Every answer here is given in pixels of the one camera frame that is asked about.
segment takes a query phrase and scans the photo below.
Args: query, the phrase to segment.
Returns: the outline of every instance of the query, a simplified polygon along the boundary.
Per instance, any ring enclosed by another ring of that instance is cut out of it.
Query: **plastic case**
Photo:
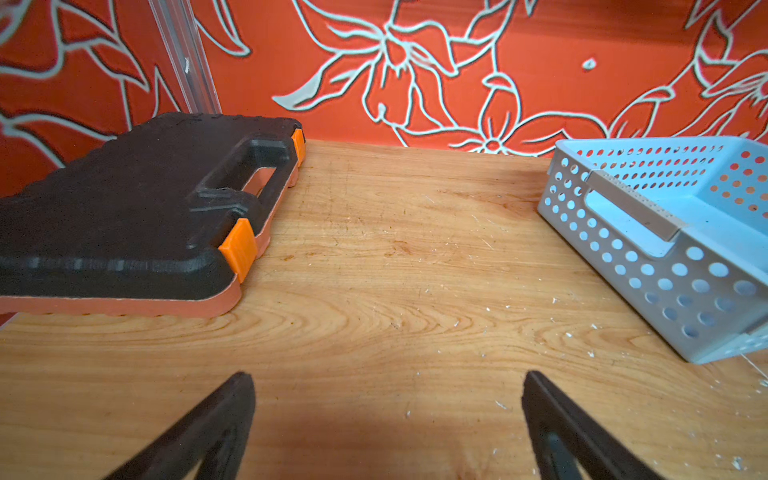
[[[685,359],[768,346],[768,146],[557,143],[539,213]]]
[[[225,313],[304,150],[290,118],[164,114],[0,199],[0,313]]]

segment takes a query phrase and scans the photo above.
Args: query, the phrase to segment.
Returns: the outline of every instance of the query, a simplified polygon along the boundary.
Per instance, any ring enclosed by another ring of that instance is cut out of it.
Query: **wood grain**
[[[0,331],[0,477],[100,478],[239,369],[240,478],[537,478],[529,369],[668,478],[764,477],[760,374],[678,357],[537,215],[546,167],[310,142],[231,313]]]

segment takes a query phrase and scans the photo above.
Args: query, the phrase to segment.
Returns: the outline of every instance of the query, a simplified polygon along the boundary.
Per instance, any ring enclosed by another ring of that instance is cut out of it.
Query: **floral pattern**
[[[392,13],[383,25],[331,12],[311,0],[292,1],[312,42],[330,57],[302,86],[272,99],[288,111],[311,111],[343,97],[356,82],[362,82],[360,103],[366,116],[389,127],[405,146],[419,138],[444,137],[449,148],[542,155],[551,152],[561,138],[735,134],[766,140],[768,50],[738,56],[733,47],[735,27],[753,15],[761,0],[752,0],[740,12],[728,12],[733,14],[729,20],[723,10],[735,6],[721,8],[717,0],[706,4],[696,0],[683,27],[703,21],[690,62],[668,84],[638,95],[609,122],[584,111],[523,115],[514,75],[500,69],[498,59],[499,39],[518,7],[515,0],[485,0],[463,35],[452,35],[434,20],[401,22],[401,0],[393,1]],[[523,7],[530,17],[536,2],[526,1]],[[493,18],[498,20],[495,28],[479,33],[478,25]],[[460,48],[463,56],[456,53]],[[481,82],[487,91],[485,103],[477,124],[462,124],[448,107],[444,84],[485,57],[490,57],[492,70]],[[592,58],[588,64],[585,71],[596,66]],[[698,89],[690,87],[692,82]],[[425,88],[427,83],[436,88]],[[399,96],[379,94],[397,88]],[[687,107],[683,110],[688,116],[679,115],[682,102],[690,104],[691,98],[703,102],[703,109]],[[664,127],[658,121],[661,117]],[[667,125],[675,122],[677,126],[670,130]]]
[[[233,57],[244,58],[252,53],[240,38],[227,0],[195,0],[193,7],[197,30],[217,48]]]
[[[139,6],[124,23],[154,25],[149,5]],[[161,72],[160,65],[170,67],[162,41],[137,41],[155,61],[140,59],[127,45],[114,0],[22,0],[0,7],[0,25],[0,90],[12,92],[0,97],[0,147],[10,152],[0,195],[161,111],[180,110]]]

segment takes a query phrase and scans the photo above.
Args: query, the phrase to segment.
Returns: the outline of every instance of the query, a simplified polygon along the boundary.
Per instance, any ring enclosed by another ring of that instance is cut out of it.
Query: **basket hole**
[[[695,279],[693,282],[690,283],[691,288],[694,289],[694,292],[696,293],[707,293],[710,291],[710,284],[706,280],[702,280],[701,278]]]
[[[757,293],[755,284],[747,280],[739,280],[734,283],[733,290],[741,296],[752,296]]]
[[[712,315],[709,312],[700,312],[699,315],[699,323],[705,326],[714,326],[715,324],[715,315]]]
[[[720,278],[728,275],[728,267],[720,262],[710,263],[710,273]]]
[[[691,260],[701,260],[704,258],[704,251],[699,247],[689,247],[688,250],[685,250],[685,254]]]
[[[664,318],[667,320],[677,320],[677,310],[672,308],[671,306],[668,306],[664,310],[662,310],[662,313],[664,315]]]
[[[694,301],[687,295],[680,295],[677,298],[677,304],[688,308],[694,304]]]
[[[674,286],[672,284],[672,280],[670,280],[668,278],[660,278],[657,283],[659,285],[659,288],[661,288],[662,290],[667,291],[667,292],[672,290],[672,287]]]
[[[736,307],[736,304],[730,298],[718,297],[715,299],[715,306],[718,310],[722,310],[723,312],[732,312]]]
[[[672,273],[677,276],[686,276],[688,274],[688,267],[682,263],[675,263],[672,266]]]
[[[699,336],[699,331],[694,329],[692,326],[683,325],[683,335],[687,336],[688,338],[695,339]]]

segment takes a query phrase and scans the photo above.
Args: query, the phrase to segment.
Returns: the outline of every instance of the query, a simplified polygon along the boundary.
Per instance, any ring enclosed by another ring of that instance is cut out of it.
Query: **white flower outline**
[[[685,77],[687,74],[693,74],[695,81],[702,88],[700,97],[704,100],[711,100],[711,102],[701,111],[696,117],[684,125],[679,130],[670,134],[671,137],[678,137],[685,134],[690,134],[694,126],[696,126],[702,119],[704,119],[711,111],[714,111],[721,102],[727,101],[731,97],[742,96],[742,98],[736,102],[734,106],[725,110],[717,118],[712,120],[706,128],[704,128],[697,136],[704,135],[720,135],[726,128],[730,127],[731,121],[736,117],[738,111],[743,107],[749,107],[757,105],[758,102],[765,102],[765,105],[757,115],[757,118],[766,116],[768,112],[768,96],[762,92],[763,87],[768,84],[768,69],[765,71],[753,74],[748,78],[744,78],[732,83],[728,80],[734,76],[747,62],[755,58],[764,57],[766,64],[768,65],[768,49],[758,49],[749,54],[746,54],[741,59],[731,58],[733,52],[733,42],[735,40],[735,34],[733,30],[742,22],[754,9],[761,3],[762,0],[754,0],[749,7],[745,8],[743,12],[733,20],[730,25],[725,25],[723,20],[722,9],[715,8],[719,0],[713,0],[706,7],[702,8],[702,0],[696,0],[692,7],[689,18],[685,24],[685,28],[688,29],[695,25],[699,20],[707,17],[704,25],[699,33],[696,44],[694,45],[694,52],[691,55],[691,60],[686,64],[680,73],[668,84],[661,85],[659,87],[651,88],[649,91],[641,94],[634,101],[628,104],[615,119],[611,122],[609,128],[612,137],[626,136],[625,128],[627,122],[621,122],[624,116],[632,109],[643,104],[651,104],[651,113],[644,125],[644,128],[636,130],[629,134],[629,137],[646,137],[652,134],[652,129],[656,124],[657,117],[660,109],[667,102],[671,102],[677,97],[675,87],[677,83]],[[724,41],[725,47],[722,55],[713,58],[707,53],[704,47],[704,40],[708,33],[715,31]],[[727,68],[727,71],[718,77],[715,81],[709,81],[703,70],[706,67],[722,67]],[[768,134],[768,116],[766,116],[765,124],[761,132],[753,134],[753,132],[743,132],[741,136],[750,137],[756,141],[761,141]]]
[[[210,40],[221,51],[228,55],[232,55],[233,57],[247,57],[250,55],[253,51],[248,45],[245,45],[243,40],[240,38],[240,32],[237,30],[237,25],[235,25],[234,18],[232,17],[232,11],[230,10],[230,6],[229,3],[227,3],[227,0],[210,0],[210,2],[214,5],[214,10],[216,11],[216,17],[219,21],[219,26],[223,30],[224,34],[232,42],[232,44],[237,48],[237,50],[225,47],[208,31],[207,28],[205,28],[200,19],[195,15],[194,22],[197,26],[197,29],[202,31],[203,35],[208,37],[208,40]]]
[[[0,8],[0,19],[9,17],[11,20],[6,25],[5,29],[0,32],[0,45],[4,45],[8,41],[11,41],[14,34],[18,30],[18,27],[22,24],[25,16],[28,12],[29,5],[32,0],[24,0],[17,5],[5,5]],[[160,86],[165,90],[167,97],[176,108],[176,111],[180,111],[179,104],[171,93],[164,76],[162,75],[159,67],[154,66],[154,81],[151,85],[147,79],[147,75],[141,68],[141,65],[136,60],[133,52],[123,42],[119,28],[117,14],[114,8],[114,0],[108,1],[110,24],[106,25],[93,15],[74,7],[62,0],[51,0],[50,3],[50,16],[51,16],[51,28],[54,33],[54,39],[56,42],[56,60],[55,63],[44,70],[27,70],[24,68],[17,68],[0,64],[0,78],[3,75],[28,78],[31,80],[48,80],[56,77],[64,67],[65,56],[69,52],[82,50],[85,51],[93,62],[102,70],[107,76],[113,78],[118,82],[121,88],[121,97],[123,103],[123,110],[125,116],[126,129],[130,130],[134,126],[133,119],[131,118],[131,108],[128,104],[126,83],[131,83],[139,87],[142,91],[149,93],[154,88],[155,106],[152,116],[157,115],[160,109]],[[96,38],[89,38],[84,41],[65,42],[62,33],[61,26],[59,25],[59,11],[64,11],[77,15],[91,24],[99,34]],[[102,60],[98,54],[93,50],[95,46],[105,46],[114,49],[124,57],[128,58],[135,69],[136,76],[127,74],[122,71],[114,71],[110,69]],[[29,144],[37,148],[50,162],[57,168],[65,167],[64,162],[57,154],[55,148],[45,142],[45,139],[40,138],[38,135],[25,129],[25,126],[33,123],[50,123],[57,124],[62,127],[66,127],[70,130],[76,131],[79,134],[86,135],[94,138],[97,141],[109,141],[115,138],[113,134],[108,134],[100,131],[96,131],[87,125],[73,121],[70,118],[63,117],[61,115],[52,114],[48,112],[31,113],[31,114],[19,114],[16,116],[7,116],[0,111],[0,126],[2,126],[2,133],[6,137],[19,138],[27,141]]]
[[[364,39],[369,41],[371,45],[366,48],[337,48],[333,47],[332,45],[323,43],[317,38],[316,34],[310,27],[309,22],[307,21],[306,16],[300,7],[300,3],[315,13],[323,16],[324,18],[351,27],[347,30],[341,30],[340,28],[335,28],[332,25],[327,25],[327,28],[339,39]],[[502,4],[511,5],[512,2],[511,0],[504,0]],[[428,118],[437,128],[443,128],[445,125],[441,121],[437,120],[434,116],[430,115],[425,108],[424,94],[416,81],[415,69],[420,68],[434,77],[438,85],[439,103],[440,108],[442,109],[442,114],[445,115],[445,118],[448,119],[450,127],[458,127],[457,122],[449,112],[448,108],[445,106],[445,99],[442,96],[443,88],[441,74],[448,78],[454,78],[458,76],[458,70],[461,65],[457,63],[454,58],[453,50],[451,48],[452,38],[445,27],[443,27],[443,25],[431,20],[420,22],[415,25],[398,25],[396,22],[396,17],[399,8],[399,0],[395,0],[393,2],[391,15],[381,28],[361,18],[326,12],[325,10],[322,10],[321,8],[314,5],[312,2],[310,2],[310,0],[293,0],[293,6],[296,9],[304,28],[306,29],[313,42],[324,51],[333,54],[333,56],[319,68],[319,70],[314,74],[314,76],[311,77],[311,79],[308,80],[307,83],[296,89],[294,92],[287,95],[273,96],[272,99],[277,104],[290,111],[311,110],[312,108],[315,108],[317,105],[325,101],[344,95],[352,86],[352,84],[361,75],[367,72],[368,79],[361,101],[363,109],[371,121],[374,123],[384,123],[389,125],[395,131],[398,137],[400,137],[397,130],[406,129],[409,125],[412,111],[415,107],[414,97],[416,97],[418,108],[425,115],[425,117]],[[417,42],[403,41],[396,36],[396,34],[412,34],[425,28],[436,28],[445,39],[446,52],[449,58],[449,63],[447,65],[444,65],[438,61],[427,48],[424,48]],[[468,43],[471,41],[466,38],[463,40]],[[399,62],[398,64],[395,64],[392,61],[387,50],[388,43],[393,43],[402,48],[406,55],[403,61]],[[337,91],[317,96],[322,85],[321,82],[323,80],[324,74],[328,68],[330,68],[343,57],[361,57],[363,58],[362,64],[357,68],[345,71],[342,74],[338,74],[336,77],[329,80],[330,84],[335,84],[342,81],[344,82],[342,87]],[[376,113],[371,112],[371,109],[369,108],[367,100],[371,93],[373,82],[377,74],[376,69],[379,68],[379,66],[382,69],[382,81],[380,83],[381,88],[385,87],[388,70],[392,70],[397,78],[399,78],[404,71],[410,75],[408,101],[406,105],[406,115],[404,121],[398,122],[389,120],[386,117],[387,112],[386,106],[384,104],[379,103],[377,105],[378,110]]]
[[[489,129],[485,129],[485,126],[482,124],[482,117],[484,114],[484,110],[487,107],[488,99],[486,99],[486,103],[484,104],[483,108],[479,113],[478,127],[474,128],[474,127],[461,126],[456,124],[455,120],[453,120],[453,116],[450,115],[450,113],[448,112],[448,108],[445,106],[445,98],[444,98],[444,92],[442,89],[442,83],[439,83],[439,89],[438,89],[439,103],[442,109],[445,111],[445,116],[450,119],[450,124],[441,124],[439,121],[436,121],[434,118],[429,117],[429,115],[423,109],[424,99],[423,99],[423,93],[420,88],[418,90],[414,88],[409,90],[409,99],[408,99],[408,105],[407,105],[408,116],[410,116],[413,110],[411,92],[416,91],[419,107],[422,108],[422,110],[425,113],[425,116],[427,116],[427,118],[429,118],[429,120],[435,124],[435,128],[429,128],[425,130],[413,130],[409,127],[408,121],[404,121],[404,122],[389,121],[383,115],[383,113],[385,113],[386,111],[382,112],[381,108],[379,109],[379,112],[377,112],[377,115],[372,114],[366,105],[366,96],[370,93],[371,79],[369,79],[369,83],[366,86],[365,92],[363,94],[363,99],[362,99],[363,108],[366,110],[366,113],[368,114],[368,116],[371,118],[372,121],[376,123],[380,122],[391,127],[394,133],[396,134],[397,138],[406,147],[408,146],[408,143],[406,142],[404,136],[425,137],[430,135],[455,133],[455,132],[461,131],[468,134],[472,134],[474,135],[474,137],[470,137],[467,140],[460,142],[458,144],[449,144],[448,145],[449,147],[459,148],[459,147],[465,147],[468,144],[470,145],[474,144],[474,145],[477,145],[475,148],[472,149],[474,151],[484,151],[484,152],[496,153],[496,154],[531,154],[531,153],[516,151],[515,149],[509,148],[505,145],[505,142],[508,141],[508,139],[515,132],[519,131],[522,127],[530,124],[533,121],[536,121],[542,118],[550,118],[550,119],[562,118],[564,122],[567,122],[569,118],[579,119],[583,121],[590,121],[594,124],[596,128],[599,128],[599,131],[605,137],[623,137],[627,135],[632,137],[646,137],[651,133],[654,125],[656,124],[663,106],[667,102],[670,102],[677,97],[677,92],[675,91],[676,83],[685,74],[689,72],[693,72],[697,82],[702,87],[702,92],[700,93],[700,97],[702,99],[712,100],[712,101],[688,125],[682,127],[679,131],[672,133],[670,136],[678,136],[678,135],[685,134],[700,119],[704,118],[708,113],[710,113],[711,110],[716,108],[720,102],[728,99],[729,97],[740,95],[741,98],[735,105],[733,105],[724,113],[720,114],[719,117],[717,117],[715,120],[711,121],[710,124],[707,126],[707,128],[699,133],[699,135],[720,134],[724,131],[725,128],[730,126],[731,121],[736,117],[737,113],[740,111],[741,108],[744,108],[744,107],[754,108],[755,106],[759,107],[760,105],[758,104],[758,102],[765,102],[765,105],[762,106],[759,113],[757,113],[756,119],[759,121],[762,121],[760,119],[766,114],[766,112],[768,112],[768,94],[763,93],[763,89],[766,89],[766,86],[768,85],[768,69],[763,73],[752,75],[749,78],[740,79],[738,81],[730,82],[730,83],[727,81],[732,72],[737,71],[738,68],[746,64],[750,59],[754,59],[759,56],[765,56],[766,59],[768,60],[768,50],[766,49],[757,50],[748,55],[745,55],[741,59],[731,58],[730,54],[732,51],[732,44],[733,44],[733,29],[749,15],[762,0],[754,0],[746,9],[744,9],[743,12],[740,13],[738,18],[736,18],[736,20],[731,22],[731,24],[728,26],[725,26],[723,24],[722,9],[718,8],[718,1],[719,0],[713,0],[711,2],[708,2],[705,6],[702,6],[703,0],[695,0],[694,5],[692,6],[689,12],[688,19],[686,21],[684,28],[688,29],[692,27],[702,18],[707,18],[707,22],[706,22],[706,25],[703,27],[699,38],[697,39],[697,43],[694,46],[694,52],[692,54],[692,58],[690,62],[686,66],[684,66],[684,68],[681,70],[679,75],[676,76],[676,78],[672,80],[672,82],[670,82],[669,84],[662,84],[658,87],[651,88],[650,90],[639,95],[634,101],[627,104],[621,111],[619,111],[617,115],[614,116],[614,119],[610,123],[610,126],[607,126],[600,118],[592,114],[584,113],[584,112],[571,112],[571,111],[542,111],[522,120],[519,117],[519,115],[521,114],[521,107],[520,107],[518,108],[518,112],[517,112],[518,116],[516,117],[516,121],[511,121],[506,123],[505,128],[502,128],[502,130],[499,132],[489,132]],[[302,0],[302,2],[304,2],[305,4],[311,5],[308,0]],[[497,52],[498,39],[502,35],[502,33],[504,32],[504,30],[506,29],[509,23],[509,19],[514,10],[516,2],[517,0],[502,0],[500,2],[497,2],[495,5],[491,5],[491,0],[485,0],[484,1],[485,8],[481,10],[477,15],[475,15],[475,17],[472,19],[469,26],[467,27],[465,34],[460,37],[455,37],[455,36],[449,37],[449,45],[465,44],[465,45],[473,45],[473,46],[481,47],[472,57],[465,59],[464,61],[457,61],[455,63],[455,66],[458,70],[461,70],[465,66],[470,65],[472,62],[478,60],[480,57],[490,52],[492,57],[492,64],[493,64],[493,72],[490,75],[501,74],[498,68],[498,52]],[[536,0],[525,0],[525,10],[529,16],[532,15],[535,9],[536,3],[537,3]],[[312,33],[311,28],[303,18],[301,11],[298,8],[297,0],[293,0],[293,4],[296,7],[296,10],[299,12],[300,17],[302,17],[302,22],[304,24],[304,27],[309,33],[312,40],[316,43],[316,45],[320,46],[321,48],[334,53],[334,57],[331,58],[327,63],[325,63],[321,67],[321,69],[315,74],[315,76],[313,76],[313,78],[310,79],[310,81],[304,84],[304,86],[302,86],[299,90],[293,92],[293,94],[273,97],[273,100],[278,104],[280,104],[281,106],[283,106],[285,109],[291,110],[291,111],[306,111],[306,110],[315,108],[318,104],[322,103],[323,101],[329,100],[331,98],[337,98],[344,95],[349,90],[352,83],[361,74],[363,74],[366,70],[370,69],[372,65],[380,61],[382,58],[385,59],[385,63],[388,64],[388,67],[391,65],[391,62],[389,62],[389,59],[386,57],[386,52],[382,53],[380,51],[379,56],[374,60],[368,63],[364,63],[359,68],[353,71],[348,71],[348,72],[345,72],[344,74],[337,75],[334,79],[332,79],[333,81],[337,81],[337,82],[346,81],[346,83],[343,85],[343,87],[340,90],[334,91],[332,94],[328,94],[327,96],[320,98],[318,101],[305,104],[305,105],[302,105],[301,108],[297,108],[297,105],[295,103],[286,101],[286,98],[290,98],[291,95],[298,94],[302,90],[302,88],[306,89],[306,91],[302,92],[304,95],[307,95],[308,92],[316,93],[317,89],[319,89],[323,72],[330,65],[332,65],[335,61],[338,60],[336,55],[339,55],[340,52],[325,48],[323,45],[320,44],[319,40]],[[399,6],[399,0],[394,0],[393,7],[392,7],[392,15],[388,21],[388,24],[390,22],[394,22],[394,18],[396,16],[398,6]],[[507,16],[502,22],[502,26],[498,30],[482,38],[473,37],[473,33],[474,33],[473,30],[480,20],[482,20],[488,15],[492,15],[505,8],[506,8]],[[369,22],[365,22],[359,18],[349,17],[345,15],[335,15],[335,18],[343,19],[344,21],[348,21],[352,23],[359,22],[360,25],[364,25],[364,28],[369,29],[368,32],[370,32],[370,27],[372,27],[372,24],[370,24]],[[426,25],[430,22],[431,21],[422,22],[422,24]],[[445,28],[443,28],[442,25],[438,24],[437,22],[432,22],[432,23],[439,25],[439,27],[442,28],[443,31],[445,31]],[[703,48],[703,39],[707,33],[707,29],[711,28],[713,25],[717,27],[717,29],[720,31],[720,34],[727,41],[727,47],[725,48],[725,52],[722,54],[720,58],[711,58]],[[337,31],[337,32],[340,34],[351,36],[351,35],[365,35],[366,30],[356,30],[356,31],[348,31],[348,32]],[[369,33],[368,37],[371,39],[380,39],[381,35],[371,35]],[[365,55],[370,53],[371,51],[375,51],[375,49],[371,49],[368,51],[348,51],[347,54]],[[726,74],[721,75],[718,78],[718,80],[709,82],[701,72],[702,68],[704,68],[704,66],[706,65],[716,65],[720,67],[727,67],[730,70]],[[516,87],[515,87],[514,94],[517,97],[519,104],[521,104],[520,94],[519,94],[519,91],[517,91]],[[627,121],[624,118],[625,114],[631,111],[633,108],[640,107],[643,105],[647,105],[647,106],[650,105],[650,115],[648,116],[646,124],[642,125],[640,128],[637,128],[633,131],[625,132],[624,129],[627,126]],[[766,119],[765,126],[763,127],[761,132],[757,132],[756,134],[754,132],[744,132],[742,135],[749,135],[751,137],[754,137],[756,140],[761,140],[766,136],[766,134],[768,134],[768,118]],[[543,137],[527,139],[525,141],[522,141],[522,143],[536,144],[536,143],[541,143],[545,141],[551,141],[553,138],[556,138],[558,135],[561,135],[562,137],[565,137],[565,138],[572,137],[568,133],[568,130],[565,127],[562,127]],[[491,142],[494,142],[493,148],[489,147],[489,143]],[[533,154],[535,155],[546,154],[551,152],[553,149],[554,149],[554,142],[551,146],[544,147]]]

